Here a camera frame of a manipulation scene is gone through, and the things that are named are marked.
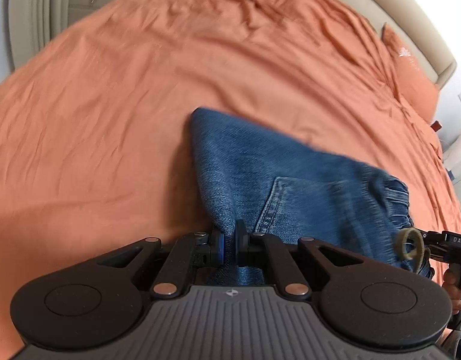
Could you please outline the person right hand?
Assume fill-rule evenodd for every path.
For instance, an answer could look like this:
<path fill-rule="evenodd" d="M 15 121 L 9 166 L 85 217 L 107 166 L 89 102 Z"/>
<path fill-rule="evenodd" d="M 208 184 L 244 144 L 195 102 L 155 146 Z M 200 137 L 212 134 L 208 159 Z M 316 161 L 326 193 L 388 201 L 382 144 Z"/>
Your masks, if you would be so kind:
<path fill-rule="evenodd" d="M 458 277 L 449 268 L 443 275 L 442 288 L 447 292 L 452 302 L 453 314 L 461 311 L 461 284 L 458 283 Z"/>

